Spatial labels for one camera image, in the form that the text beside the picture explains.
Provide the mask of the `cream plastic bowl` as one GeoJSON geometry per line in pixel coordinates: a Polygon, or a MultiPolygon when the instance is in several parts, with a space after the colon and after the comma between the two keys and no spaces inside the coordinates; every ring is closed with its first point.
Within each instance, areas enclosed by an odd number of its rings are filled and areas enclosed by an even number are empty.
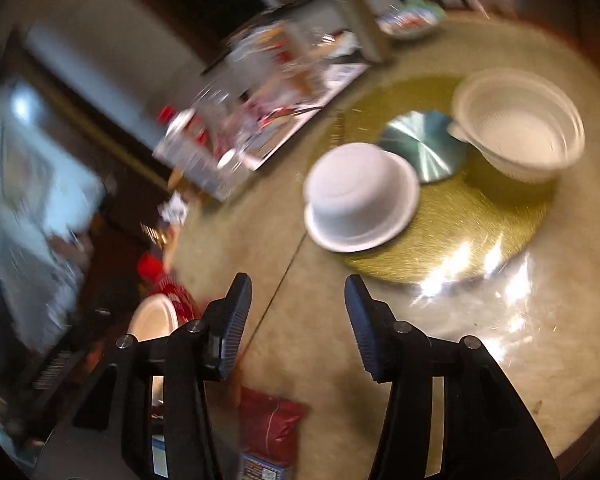
{"type": "Polygon", "coordinates": [[[454,139],[520,182],[552,180],[585,150],[583,122],[569,96],[525,70],[492,68],[466,77],[453,92],[452,116],[454,139]]]}

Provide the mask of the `silver turntable disc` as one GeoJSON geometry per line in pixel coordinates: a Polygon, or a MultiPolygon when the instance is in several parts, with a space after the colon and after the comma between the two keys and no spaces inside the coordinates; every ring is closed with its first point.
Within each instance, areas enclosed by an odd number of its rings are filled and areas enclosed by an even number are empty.
{"type": "Polygon", "coordinates": [[[386,123],[377,145],[405,159],[420,182],[439,182],[457,174],[467,156],[467,145],[449,134],[452,125],[447,114],[411,110],[386,123]]]}

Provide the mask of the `white foam bowl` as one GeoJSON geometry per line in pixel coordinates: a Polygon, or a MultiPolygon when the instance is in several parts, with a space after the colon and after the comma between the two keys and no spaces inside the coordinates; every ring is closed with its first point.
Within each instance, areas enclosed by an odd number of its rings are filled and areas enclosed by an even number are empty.
{"type": "Polygon", "coordinates": [[[155,294],[136,308],[126,332],[143,342],[169,336],[178,326],[173,302],[166,295],[155,294]]]}
{"type": "Polygon", "coordinates": [[[369,143],[347,143],[321,156],[303,185],[304,225],[321,248],[364,252],[404,231],[420,183],[404,158],[369,143]]]}

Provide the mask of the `white lotion bottle red cap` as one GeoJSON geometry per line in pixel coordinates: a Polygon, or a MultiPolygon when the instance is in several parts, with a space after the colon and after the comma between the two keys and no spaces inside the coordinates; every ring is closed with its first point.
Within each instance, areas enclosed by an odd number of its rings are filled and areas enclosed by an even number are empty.
{"type": "Polygon", "coordinates": [[[202,192],[225,202],[250,180],[242,132],[227,118],[214,119],[196,107],[166,106],[159,122],[166,133],[152,154],[202,192]]]}

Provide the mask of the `large red scalloped plate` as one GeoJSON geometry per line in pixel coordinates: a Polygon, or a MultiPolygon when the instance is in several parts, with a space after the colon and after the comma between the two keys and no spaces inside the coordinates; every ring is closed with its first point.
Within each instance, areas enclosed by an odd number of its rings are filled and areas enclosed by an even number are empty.
{"type": "Polygon", "coordinates": [[[170,274],[161,274],[151,286],[151,293],[166,296],[171,301],[178,325],[201,318],[201,312],[193,297],[170,274]]]}

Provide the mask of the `red snack packet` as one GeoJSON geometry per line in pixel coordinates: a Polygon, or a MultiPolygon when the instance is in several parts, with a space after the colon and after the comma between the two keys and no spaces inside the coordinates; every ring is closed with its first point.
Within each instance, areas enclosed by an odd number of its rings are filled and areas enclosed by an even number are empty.
{"type": "Polygon", "coordinates": [[[299,456],[300,422],[306,407],[242,387],[238,479],[292,479],[299,456]]]}

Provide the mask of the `clear plastic bag of jars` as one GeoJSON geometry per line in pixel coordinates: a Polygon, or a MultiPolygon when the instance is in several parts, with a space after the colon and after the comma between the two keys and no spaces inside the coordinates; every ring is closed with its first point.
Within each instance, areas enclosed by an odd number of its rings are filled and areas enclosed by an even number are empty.
{"type": "Polygon", "coordinates": [[[243,101],[307,103],[326,92],[325,62],[336,47],[335,36],[278,20],[230,38],[227,64],[243,101]]]}

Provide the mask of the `red plastic cup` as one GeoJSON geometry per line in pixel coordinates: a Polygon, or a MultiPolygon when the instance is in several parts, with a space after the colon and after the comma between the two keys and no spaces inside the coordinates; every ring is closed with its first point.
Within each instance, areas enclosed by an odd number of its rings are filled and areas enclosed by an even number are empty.
{"type": "Polygon", "coordinates": [[[145,252],[137,261],[135,266],[137,275],[145,282],[155,283],[166,275],[163,261],[145,252]]]}

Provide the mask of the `small brass bell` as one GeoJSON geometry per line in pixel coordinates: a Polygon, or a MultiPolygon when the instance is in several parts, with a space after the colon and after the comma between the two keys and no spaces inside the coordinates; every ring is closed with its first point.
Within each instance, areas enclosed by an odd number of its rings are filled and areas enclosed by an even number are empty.
{"type": "Polygon", "coordinates": [[[161,249],[171,244],[172,235],[169,230],[156,229],[147,224],[140,224],[140,229],[149,238],[152,244],[161,249]]]}

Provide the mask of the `steel thermos flask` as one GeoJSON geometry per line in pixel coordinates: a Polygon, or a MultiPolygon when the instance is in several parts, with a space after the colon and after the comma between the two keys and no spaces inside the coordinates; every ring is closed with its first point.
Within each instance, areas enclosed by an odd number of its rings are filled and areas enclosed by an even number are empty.
{"type": "Polygon", "coordinates": [[[392,47],[376,23],[365,0],[334,0],[344,21],[358,38],[362,55],[368,62],[385,64],[392,60],[392,47]]]}

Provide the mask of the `blue white food plate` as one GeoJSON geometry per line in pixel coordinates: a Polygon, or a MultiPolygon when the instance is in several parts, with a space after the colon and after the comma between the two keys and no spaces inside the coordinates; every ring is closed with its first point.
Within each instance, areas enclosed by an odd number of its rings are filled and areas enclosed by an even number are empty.
{"type": "Polygon", "coordinates": [[[394,40],[412,40],[430,35],[446,20],[446,12],[437,3],[414,0],[389,6],[376,18],[379,29],[394,40]]]}

